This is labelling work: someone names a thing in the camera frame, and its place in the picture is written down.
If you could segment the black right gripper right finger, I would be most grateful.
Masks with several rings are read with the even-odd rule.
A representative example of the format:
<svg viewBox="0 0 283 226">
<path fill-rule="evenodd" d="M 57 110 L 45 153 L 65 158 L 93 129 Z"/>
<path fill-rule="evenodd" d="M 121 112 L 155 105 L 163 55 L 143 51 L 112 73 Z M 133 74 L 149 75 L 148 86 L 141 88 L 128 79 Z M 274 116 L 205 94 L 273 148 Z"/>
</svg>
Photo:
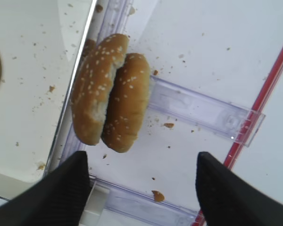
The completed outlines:
<svg viewBox="0 0 283 226">
<path fill-rule="evenodd" d="M 195 186 L 209 226 L 283 226 L 283 204 L 243 181 L 209 152 L 198 154 Z"/>
</svg>

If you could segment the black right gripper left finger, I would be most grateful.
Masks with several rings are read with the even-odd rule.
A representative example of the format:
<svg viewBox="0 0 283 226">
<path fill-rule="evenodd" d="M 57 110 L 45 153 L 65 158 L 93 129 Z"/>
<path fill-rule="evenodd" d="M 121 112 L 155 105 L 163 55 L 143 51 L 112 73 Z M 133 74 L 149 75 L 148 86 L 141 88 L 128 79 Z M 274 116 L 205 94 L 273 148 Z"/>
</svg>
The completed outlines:
<svg viewBox="0 0 283 226">
<path fill-rule="evenodd" d="M 77 226 L 89 194 L 87 154 L 77 151 L 43 180 L 0 206 L 0 226 Z"/>
</svg>

